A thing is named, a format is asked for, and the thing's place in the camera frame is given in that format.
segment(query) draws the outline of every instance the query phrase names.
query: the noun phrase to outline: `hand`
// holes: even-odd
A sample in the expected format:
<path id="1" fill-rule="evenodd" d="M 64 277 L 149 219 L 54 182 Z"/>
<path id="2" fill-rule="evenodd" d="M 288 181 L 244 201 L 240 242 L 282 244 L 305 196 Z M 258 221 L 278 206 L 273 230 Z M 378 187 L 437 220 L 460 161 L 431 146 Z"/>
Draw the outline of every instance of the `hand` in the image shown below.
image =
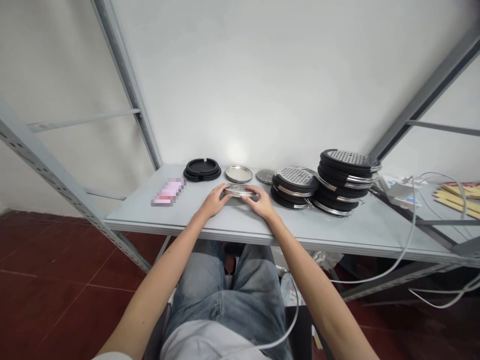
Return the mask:
<path id="1" fill-rule="evenodd" d="M 254 191 L 260 197 L 258 201 L 253 201 L 247 196 L 241 197 L 258 215 L 267 221 L 277 215 L 270 201 L 270 196 L 264 189 L 255 185 L 245 186 L 245 189 Z"/>
<path id="2" fill-rule="evenodd" d="M 220 194 L 225 188 L 228 188 L 228 184 L 221 183 L 216 188 L 214 188 L 210 194 L 206 197 L 203 204 L 198 210 L 199 214 L 204 215 L 207 219 L 210 219 L 212 216 L 219 213 L 220 210 L 224 207 L 228 200 L 232 198 L 232 194 L 225 195 L 222 200 L 220 200 Z"/>

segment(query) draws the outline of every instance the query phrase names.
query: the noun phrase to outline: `person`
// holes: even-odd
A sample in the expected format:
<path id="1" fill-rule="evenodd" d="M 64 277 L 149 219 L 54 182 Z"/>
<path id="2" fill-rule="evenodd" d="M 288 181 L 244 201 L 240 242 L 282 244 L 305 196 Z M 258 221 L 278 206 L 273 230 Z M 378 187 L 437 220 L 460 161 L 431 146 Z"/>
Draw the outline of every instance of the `person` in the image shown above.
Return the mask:
<path id="1" fill-rule="evenodd" d="M 245 245 L 227 289 L 220 241 L 197 238 L 231 194 L 226 184 L 207 196 L 181 234 L 152 267 L 95 360 L 140 360 L 175 287 L 161 360 L 289 360 L 288 340 L 259 350 L 285 334 L 280 284 L 270 247 Z M 320 333 L 336 360 L 378 359 L 347 305 L 317 263 L 275 212 L 269 195 L 243 200 L 269 225 Z"/>

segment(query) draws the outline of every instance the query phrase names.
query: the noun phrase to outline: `plastic bag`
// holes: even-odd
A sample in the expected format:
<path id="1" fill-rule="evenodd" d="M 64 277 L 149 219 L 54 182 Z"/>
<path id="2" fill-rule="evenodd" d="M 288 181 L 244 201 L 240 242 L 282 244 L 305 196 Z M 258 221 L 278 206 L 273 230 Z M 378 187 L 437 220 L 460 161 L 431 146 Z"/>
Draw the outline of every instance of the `plastic bag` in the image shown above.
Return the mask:
<path id="1" fill-rule="evenodd" d="M 298 293 L 298 305 L 305 305 L 305 300 L 302 297 L 302 294 L 300 293 L 298 287 L 296 289 L 297 293 L 295 292 L 295 280 L 294 277 L 292 276 L 291 273 L 286 273 L 282 278 L 280 282 L 280 292 L 281 292 L 281 298 L 283 299 L 283 304 L 286 307 L 289 306 L 297 306 L 297 293 Z"/>
<path id="2" fill-rule="evenodd" d="M 284 276 L 289 272 L 289 267 L 285 261 L 282 249 L 279 246 L 272 246 L 271 253 L 273 255 L 273 259 L 275 260 L 276 272 L 278 273 L 278 276 Z M 333 269 L 344 257 L 344 255 L 339 252 L 327 252 L 321 250 L 307 250 L 307 253 L 310 254 L 318 266 L 327 271 Z"/>
<path id="3" fill-rule="evenodd" d="M 344 255 L 339 252 L 307 250 L 307 253 L 310 254 L 319 267 L 327 271 L 333 269 L 344 257 Z"/>

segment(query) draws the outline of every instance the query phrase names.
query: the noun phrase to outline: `jeans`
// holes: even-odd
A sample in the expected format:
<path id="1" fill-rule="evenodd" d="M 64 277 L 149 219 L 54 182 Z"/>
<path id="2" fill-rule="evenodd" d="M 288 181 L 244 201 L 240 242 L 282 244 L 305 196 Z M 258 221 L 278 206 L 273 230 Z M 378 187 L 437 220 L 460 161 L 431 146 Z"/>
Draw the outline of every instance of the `jeans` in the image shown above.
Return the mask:
<path id="1" fill-rule="evenodd" d="M 285 334 L 285 309 L 272 251 L 247 244 L 226 289 L 224 250 L 220 241 L 198 239 L 173 297 L 164 339 L 181 324 L 211 320 L 254 345 L 269 344 Z M 262 350 L 273 360 L 291 360 L 288 340 Z"/>

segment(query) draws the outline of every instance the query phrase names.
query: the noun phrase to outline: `white shirt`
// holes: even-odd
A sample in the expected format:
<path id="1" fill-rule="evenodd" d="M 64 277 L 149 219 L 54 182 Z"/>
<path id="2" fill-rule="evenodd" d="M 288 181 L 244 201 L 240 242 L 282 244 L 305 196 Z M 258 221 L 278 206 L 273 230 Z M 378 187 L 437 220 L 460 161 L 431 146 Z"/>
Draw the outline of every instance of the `white shirt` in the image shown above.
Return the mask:
<path id="1" fill-rule="evenodd" d="M 216 321 L 195 320 L 180 325 L 163 344 L 160 360 L 270 360 L 243 336 Z M 94 360 L 132 360 L 120 352 L 107 352 Z"/>

